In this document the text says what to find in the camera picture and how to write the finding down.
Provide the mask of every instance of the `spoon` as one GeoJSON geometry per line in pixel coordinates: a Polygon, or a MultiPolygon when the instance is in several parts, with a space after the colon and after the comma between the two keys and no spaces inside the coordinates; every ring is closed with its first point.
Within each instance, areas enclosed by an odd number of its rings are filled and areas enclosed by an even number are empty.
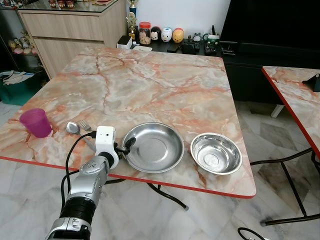
{"type": "MultiPolygon", "coordinates": [[[[72,134],[72,135],[79,135],[80,134],[80,126],[75,123],[75,122],[68,122],[66,124],[66,131],[69,133],[69,134],[72,134]]],[[[86,142],[86,144],[88,144],[89,148],[91,148],[94,152],[97,150],[96,147],[86,138],[83,138],[83,140],[86,142]]]]}

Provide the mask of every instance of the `silver robotic arm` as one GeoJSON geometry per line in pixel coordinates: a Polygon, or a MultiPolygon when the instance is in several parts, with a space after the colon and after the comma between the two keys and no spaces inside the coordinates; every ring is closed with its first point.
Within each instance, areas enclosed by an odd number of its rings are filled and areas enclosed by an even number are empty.
{"type": "MultiPolygon", "coordinates": [[[[61,211],[45,240],[89,240],[91,223],[98,206],[102,186],[110,169],[117,166],[119,157],[115,151],[116,130],[111,126],[99,126],[96,131],[95,156],[83,164],[75,178],[61,211]]],[[[120,152],[129,151],[119,148],[120,152]]]]}

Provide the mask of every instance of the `wooden cabinet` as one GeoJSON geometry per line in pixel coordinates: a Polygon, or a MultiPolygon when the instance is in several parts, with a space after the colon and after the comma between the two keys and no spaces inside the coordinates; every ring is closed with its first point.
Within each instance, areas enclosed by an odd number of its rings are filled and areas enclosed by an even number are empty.
{"type": "Polygon", "coordinates": [[[85,47],[115,48],[127,31],[125,0],[107,6],[77,2],[74,9],[59,11],[51,9],[48,0],[28,6],[18,12],[50,79],[85,47]]]}

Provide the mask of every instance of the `metal bowl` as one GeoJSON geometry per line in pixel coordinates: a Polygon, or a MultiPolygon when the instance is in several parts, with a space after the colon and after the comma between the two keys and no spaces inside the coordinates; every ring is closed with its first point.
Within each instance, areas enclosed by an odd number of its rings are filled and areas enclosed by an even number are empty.
{"type": "Polygon", "coordinates": [[[191,142],[190,151],[196,163],[213,174],[232,174],[242,164],[237,145],[217,133],[206,132],[196,136],[191,142]]]}
{"type": "Polygon", "coordinates": [[[131,129],[122,145],[130,139],[136,141],[126,155],[128,163],[145,173],[163,173],[176,166],[184,154],[184,143],[179,134],[168,125],[147,122],[131,129]]]}

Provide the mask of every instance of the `jar lid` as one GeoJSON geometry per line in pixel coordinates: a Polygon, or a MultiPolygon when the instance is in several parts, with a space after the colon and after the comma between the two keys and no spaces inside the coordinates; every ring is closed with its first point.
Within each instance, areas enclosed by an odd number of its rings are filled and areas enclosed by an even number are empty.
{"type": "Polygon", "coordinates": [[[140,22],[139,27],[142,29],[149,29],[151,27],[151,23],[148,21],[142,21],[140,22]]]}

